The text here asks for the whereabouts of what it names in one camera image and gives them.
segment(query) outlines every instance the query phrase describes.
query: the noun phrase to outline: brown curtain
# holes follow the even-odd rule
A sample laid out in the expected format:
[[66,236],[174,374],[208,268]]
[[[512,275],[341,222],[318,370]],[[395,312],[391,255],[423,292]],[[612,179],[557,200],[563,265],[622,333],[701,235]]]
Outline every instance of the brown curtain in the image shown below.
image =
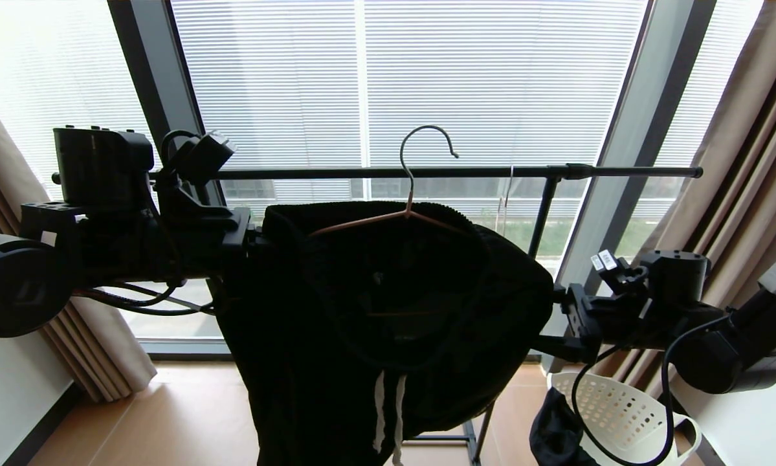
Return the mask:
[[[713,269],[702,300],[736,306],[776,260],[776,2],[764,4],[695,163],[704,176],[684,184],[642,251],[705,254]],[[657,396],[660,357],[616,353],[597,370]]]
[[[0,233],[17,235],[20,204],[48,200],[0,123]],[[95,401],[139,392],[157,373],[119,310],[105,304],[72,299],[41,333]]]

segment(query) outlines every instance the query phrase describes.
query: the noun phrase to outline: robotic arm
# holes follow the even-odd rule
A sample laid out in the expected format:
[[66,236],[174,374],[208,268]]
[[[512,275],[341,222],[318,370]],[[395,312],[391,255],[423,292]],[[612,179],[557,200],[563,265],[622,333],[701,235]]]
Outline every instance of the robotic arm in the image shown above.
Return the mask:
[[[177,136],[187,141],[168,159]],[[231,290],[250,280],[252,257],[267,247],[263,233],[250,223],[249,209],[203,206],[188,191],[230,158],[228,139],[183,131],[164,139],[163,169],[153,176],[160,212],[149,190],[153,159],[145,136],[62,128],[54,129],[54,141],[60,172],[53,179],[64,203],[25,204],[20,237],[0,235],[0,337],[37,330],[75,294],[148,313],[162,299],[177,302],[169,294],[187,278],[208,278],[214,299],[186,313],[230,305]],[[668,348],[723,318],[680,342],[672,355],[678,373],[708,393],[776,383],[776,265],[740,309],[716,309],[701,303],[709,263],[700,254],[654,251],[632,268],[602,251],[592,263],[614,295],[586,295],[579,283],[556,289],[571,336],[541,336],[536,350],[591,363],[603,343]],[[133,289],[135,281],[165,282],[169,290],[133,301],[97,289]]]

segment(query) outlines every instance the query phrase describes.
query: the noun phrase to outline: black clothing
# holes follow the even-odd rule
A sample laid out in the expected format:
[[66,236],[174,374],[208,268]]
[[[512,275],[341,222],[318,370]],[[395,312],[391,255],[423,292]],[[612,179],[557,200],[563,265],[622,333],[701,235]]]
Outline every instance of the black clothing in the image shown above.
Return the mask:
[[[260,466],[382,466],[403,437],[479,415],[523,362],[551,313],[549,272],[503,237],[438,204],[414,218],[308,237],[403,203],[270,206],[269,247],[218,318],[249,389]],[[227,286],[235,289],[234,283]],[[387,434],[377,454],[375,383]]]
[[581,447],[583,425],[556,388],[546,394],[535,417],[529,444],[540,466],[598,466]]

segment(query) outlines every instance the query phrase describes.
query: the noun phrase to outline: clothes rack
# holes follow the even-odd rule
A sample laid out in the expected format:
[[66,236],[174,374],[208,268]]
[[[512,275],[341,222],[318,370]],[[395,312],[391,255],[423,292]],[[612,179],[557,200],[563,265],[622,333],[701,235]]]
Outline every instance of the clothes rack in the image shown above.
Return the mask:
[[[529,242],[529,256],[537,257],[542,233],[548,220],[551,200],[554,198],[557,183],[562,180],[581,180],[590,177],[690,177],[698,178],[704,174],[701,167],[592,167],[584,163],[568,163],[545,167],[446,167],[414,168],[417,178],[545,178],[544,191],[540,200],[535,230]],[[354,179],[354,178],[405,178],[402,168],[277,168],[261,170],[222,170],[217,173],[219,180],[279,180],[279,179]],[[418,436],[410,441],[423,442],[465,442],[471,466],[482,466],[482,451],[494,402],[486,409],[480,434],[474,433],[473,421],[462,424],[462,436],[444,434],[444,436]]]

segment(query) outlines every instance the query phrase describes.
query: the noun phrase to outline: pink hanger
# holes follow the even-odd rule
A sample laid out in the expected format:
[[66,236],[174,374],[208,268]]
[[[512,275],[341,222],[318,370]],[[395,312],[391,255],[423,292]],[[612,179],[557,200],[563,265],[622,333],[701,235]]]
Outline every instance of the pink hanger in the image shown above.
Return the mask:
[[467,235],[465,231],[459,230],[456,227],[452,227],[452,225],[448,225],[447,223],[434,220],[431,217],[421,215],[420,213],[414,212],[414,210],[411,209],[411,207],[414,205],[414,174],[411,173],[411,170],[409,170],[408,166],[405,165],[405,142],[408,142],[408,138],[410,138],[414,133],[423,129],[435,129],[435,130],[438,130],[440,133],[442,133],[442,135],[445,136],[445,140],[448,142],[448,151],[450,151],[450,154],[454,156],[454,159],[458,159],[460,157],[454,151],[454,146],[450,143],[450,137],[448,136],[448,133],[446,133],[446,131],[441,127],[433,124],[425,124],[423,126],[418,127],[417,129],[412,130],[410,133],[408,133],[407,136],[405,136],[405,139],[402,140],[402,145],[400,145],[399,147],[399,162],[402,164],[402,168],[403,170],[405,170],[405,173],[408,174],[408,179],[411,180],[411,191],[408,193],[408,204],[405,204],[405,209],[400,210],[399,212],[383,214],[381,216],[372,216],[369,218],[363,218],[361,220],[347,221],[338,225],[332,225],[332,227],[326,227],[320,230],[313,231],[313,233],[310,233],[310,236],[322,235],[323,233],[330,233],[331,231],[344,230],[346,228],[358,227],[359,225],[367,225],[378,221],[385,221],[385,220],[390,220],[393,218],[400,218],[400,217],[418,218],[421,221],[426,221],[427,223],[437,225],[438,227],[455,231],[456,233],[460,233],[461,235]]

